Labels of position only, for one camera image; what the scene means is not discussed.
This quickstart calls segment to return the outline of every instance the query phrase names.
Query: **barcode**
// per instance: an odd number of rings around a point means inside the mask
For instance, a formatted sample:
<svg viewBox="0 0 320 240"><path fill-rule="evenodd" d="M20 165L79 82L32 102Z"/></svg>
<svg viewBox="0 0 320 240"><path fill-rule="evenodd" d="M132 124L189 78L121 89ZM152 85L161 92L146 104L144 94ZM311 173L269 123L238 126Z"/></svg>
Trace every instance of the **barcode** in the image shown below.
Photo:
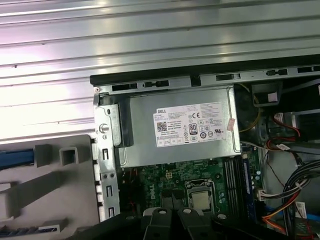
<svg viewBox="0 0 320 240"><path fill-rule="evenodd" d="M167 122L166 121L157 122L156 127L158 132L167 131Z"/></svg>
<svg viewBox="0 0 320 240"><path fill-rule="evenodd" d="M302 201L295 202L295 217L296 218L307 218L306 205Z"/></svg>

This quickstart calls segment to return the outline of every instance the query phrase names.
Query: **power supply label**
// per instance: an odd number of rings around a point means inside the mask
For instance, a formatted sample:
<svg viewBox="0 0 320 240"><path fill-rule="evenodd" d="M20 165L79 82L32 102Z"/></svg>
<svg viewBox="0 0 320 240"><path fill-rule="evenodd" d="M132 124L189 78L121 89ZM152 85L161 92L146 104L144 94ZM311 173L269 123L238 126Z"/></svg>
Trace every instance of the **power supply label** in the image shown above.
<svg viewBox="0 0 320 240"><path fill-rule="evenodd" d="M220 102L158 108L153 121L158 148L226 139Z"/></svg>

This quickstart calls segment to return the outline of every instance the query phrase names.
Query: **white connector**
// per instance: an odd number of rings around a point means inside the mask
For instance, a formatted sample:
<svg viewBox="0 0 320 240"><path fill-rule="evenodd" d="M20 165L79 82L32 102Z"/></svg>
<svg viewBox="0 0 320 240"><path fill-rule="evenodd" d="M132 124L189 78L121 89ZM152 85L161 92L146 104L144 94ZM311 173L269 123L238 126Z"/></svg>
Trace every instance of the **white connector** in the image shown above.
<svg viewBox="0 0 320 240"><path fill-rule="evenodd" d="M262 196L262 193L263 193L263 192L264 192L263 189L257 189L257 190L256 190L256 197L258 198L258 201L260 201L260 202L263 202L263 201L267 200L266 198L264 198L264 197Z"/></svg>

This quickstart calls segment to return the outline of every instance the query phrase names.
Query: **screw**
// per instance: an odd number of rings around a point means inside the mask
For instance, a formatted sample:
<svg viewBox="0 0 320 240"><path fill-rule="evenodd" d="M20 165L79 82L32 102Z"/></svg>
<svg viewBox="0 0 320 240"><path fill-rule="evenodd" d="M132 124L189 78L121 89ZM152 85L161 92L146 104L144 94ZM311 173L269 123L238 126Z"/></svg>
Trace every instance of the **screw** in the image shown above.
<svg viewBox="0 0 320 240"><path fill-rule="evenodd" d="M224 214L218 214L218 219L227 219L227 216L226 215L224 215Z"/></svg>
<svg viewBox="0 0 320 240"><path fill-rule="evenodd" d="M216 179L220 179L220 178L221 178L221 174L220 174L220 173L217 173L217 174L215 175L215 178L216 178Z"/></svg>
<svg viewBox="0 0 320 240"><path fill-rule="evenodd" d="M183 212L184 212L185 214L190 214L190 213L191 213L191 209L186 208L185 210L183 210Z"/></svg>
<svg viewBox="0 0 320 240"><path fill-rule="evenodd" d="M109 126L105 123L103 123L99 126L99 130L103 134L106 134L109 131L109 129L110 129Z"/></svg>

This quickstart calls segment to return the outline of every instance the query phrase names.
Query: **red sticker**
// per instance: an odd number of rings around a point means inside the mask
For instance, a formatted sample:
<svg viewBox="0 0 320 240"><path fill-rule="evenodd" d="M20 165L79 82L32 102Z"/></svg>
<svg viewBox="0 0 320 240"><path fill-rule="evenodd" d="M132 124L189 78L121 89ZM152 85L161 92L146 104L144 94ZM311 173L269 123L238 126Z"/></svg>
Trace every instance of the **red sticker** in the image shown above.
<svg viewBox="0 0 320 240"><path fill-rule="evenodd" d="M234 118L230 118L226 130L232 132L234 130L235 122L236 120Z"/></svg>

